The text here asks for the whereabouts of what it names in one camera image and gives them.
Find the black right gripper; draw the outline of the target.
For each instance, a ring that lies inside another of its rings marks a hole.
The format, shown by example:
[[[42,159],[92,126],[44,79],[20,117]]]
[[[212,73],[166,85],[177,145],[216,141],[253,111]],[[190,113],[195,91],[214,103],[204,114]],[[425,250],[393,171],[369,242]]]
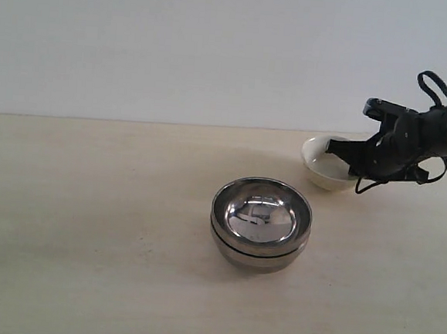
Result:
[[[443,108],[388,116],[367,142],[331,138],[326,153],[351,164],[348,174],[353,178],[432,184],[442,176],[430,178],[418,163],[439,155],[434,149],[442,144],[446,124],[447,109]]]

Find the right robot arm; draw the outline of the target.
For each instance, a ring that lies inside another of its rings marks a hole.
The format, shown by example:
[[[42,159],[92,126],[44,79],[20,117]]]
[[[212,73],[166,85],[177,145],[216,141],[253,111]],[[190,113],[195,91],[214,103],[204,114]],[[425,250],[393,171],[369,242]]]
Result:
[[[381,183],[435,181],[419,163],[433,157],[447,160],[447,106],[436,105],[423,113],[370,98],[363,114],[380,122],[375,135],[365,141],[331,140],[327,145],[327,153],[344,161],[349,174]]]

